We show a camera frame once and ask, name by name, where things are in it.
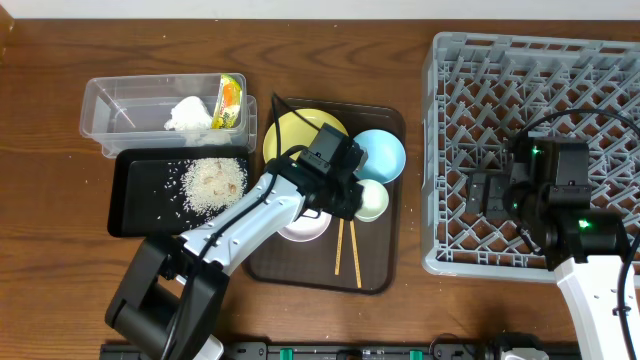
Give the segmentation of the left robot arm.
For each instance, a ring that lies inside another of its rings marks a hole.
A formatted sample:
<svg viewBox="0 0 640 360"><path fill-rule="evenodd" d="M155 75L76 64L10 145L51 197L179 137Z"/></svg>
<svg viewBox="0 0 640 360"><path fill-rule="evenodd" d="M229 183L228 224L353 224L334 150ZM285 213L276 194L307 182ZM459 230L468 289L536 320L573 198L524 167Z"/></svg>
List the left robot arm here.
<svg viewBox="0 0 640 360"><path fill-rule="evenodd" d="M271 160L257 184L214 219L181 235L143 240L105 322L150 359L217 359L212 336L231 274L265 240L308 209L346 220L362 204L361 149L296 147Z"/></svg>

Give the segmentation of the white tissue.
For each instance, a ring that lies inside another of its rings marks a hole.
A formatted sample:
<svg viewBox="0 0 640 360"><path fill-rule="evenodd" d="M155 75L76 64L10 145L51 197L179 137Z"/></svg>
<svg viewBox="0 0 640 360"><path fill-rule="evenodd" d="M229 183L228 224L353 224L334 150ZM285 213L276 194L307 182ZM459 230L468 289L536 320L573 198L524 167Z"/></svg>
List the white tissue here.
<svg viewBox="0 0 640 360"><path fill-rule="evenodd" d="M197 96L186 97L171 109L165 130L200 131L212 127L213 118L204 102Z"/></svg>

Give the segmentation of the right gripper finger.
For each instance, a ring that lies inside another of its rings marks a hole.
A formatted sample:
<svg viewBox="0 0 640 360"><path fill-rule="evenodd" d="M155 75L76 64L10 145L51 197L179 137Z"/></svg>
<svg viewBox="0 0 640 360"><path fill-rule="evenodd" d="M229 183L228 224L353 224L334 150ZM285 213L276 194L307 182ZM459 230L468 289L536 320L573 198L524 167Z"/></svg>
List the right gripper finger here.
<svg viewBox="0 0 640 360"><path fill-rule="evenodd" d="M509 179L503 174L489 177L488 195L485 206L485 216L489 220L505 220L508 211L504 205L504 197L509 185Z"/></svg>
<svg viewBox="0 0 640 360"><path fill-rule="evenodd" d="M485 209L485 193L488 175L484 172L473 172L467 178L467 198L465 211L469 214L479 215Z"/></svg>

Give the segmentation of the white pink bowl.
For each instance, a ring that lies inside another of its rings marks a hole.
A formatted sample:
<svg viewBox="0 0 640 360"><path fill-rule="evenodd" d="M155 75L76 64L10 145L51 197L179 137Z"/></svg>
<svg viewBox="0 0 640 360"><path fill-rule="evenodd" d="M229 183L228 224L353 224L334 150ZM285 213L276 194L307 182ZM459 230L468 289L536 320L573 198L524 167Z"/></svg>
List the white pink bowl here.
<svg viewBox="0 0 640 360"><path fill-rule="evenodd" d="M308 209L300 217L278 231L278 234L293 242L308 242L318 238L329 227L332 216L326 212Z"/></svg>

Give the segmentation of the pile of rice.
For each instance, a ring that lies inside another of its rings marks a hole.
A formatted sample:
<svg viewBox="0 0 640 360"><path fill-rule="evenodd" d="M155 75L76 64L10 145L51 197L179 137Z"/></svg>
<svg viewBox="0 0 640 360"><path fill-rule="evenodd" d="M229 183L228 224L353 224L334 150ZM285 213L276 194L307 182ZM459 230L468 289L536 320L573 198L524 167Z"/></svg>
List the pile of rice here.
<svg viewBox="0 0 640 360"><path fill-rule="evenodd" d="M163 188L184 212L212 216L236 203L247 184L245 159L200 158L171 162Z"/></svg>

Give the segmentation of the white cup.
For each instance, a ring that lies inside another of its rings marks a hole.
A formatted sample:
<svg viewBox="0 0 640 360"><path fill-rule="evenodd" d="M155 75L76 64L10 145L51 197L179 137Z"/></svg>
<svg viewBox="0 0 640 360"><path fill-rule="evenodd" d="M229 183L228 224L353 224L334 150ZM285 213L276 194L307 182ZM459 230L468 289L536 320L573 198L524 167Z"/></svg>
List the white cup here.
<svg viewBox="0 0 640 360"><path fill-rule="evenodd" d="M371 179L360 180L358 184L363 187L362 205L355 217L363 222L373 222L389 205L388 191L381 183Z"/></svg>

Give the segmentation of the green yellow snack wrapper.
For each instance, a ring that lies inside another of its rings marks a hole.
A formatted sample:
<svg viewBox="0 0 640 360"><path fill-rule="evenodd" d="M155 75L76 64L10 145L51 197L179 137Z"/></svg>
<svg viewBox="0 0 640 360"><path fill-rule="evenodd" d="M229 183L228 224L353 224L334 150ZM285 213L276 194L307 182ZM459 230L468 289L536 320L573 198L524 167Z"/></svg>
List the green yellow snack wrapper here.
<svg viewBox="0 0 640 360"><path fill-rule="evenodd" d="M233 128L240 116L242 87L229 74L220 76L218 99L212 115L212 129Z"/></svg>

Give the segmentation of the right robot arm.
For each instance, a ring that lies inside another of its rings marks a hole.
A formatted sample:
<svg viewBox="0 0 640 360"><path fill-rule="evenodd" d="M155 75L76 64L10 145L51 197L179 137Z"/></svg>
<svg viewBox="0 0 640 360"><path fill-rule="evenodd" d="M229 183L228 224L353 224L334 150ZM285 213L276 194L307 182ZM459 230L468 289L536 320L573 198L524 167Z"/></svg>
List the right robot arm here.
<svg viewBox="0 0 640 360"><path fill-rule="evenodd" d="M472 172L466 210L512 220L525 243L537 246L569 307L582 358L638 358L631 262L639 242L617 213L592 207L585 165Z"/></svg>

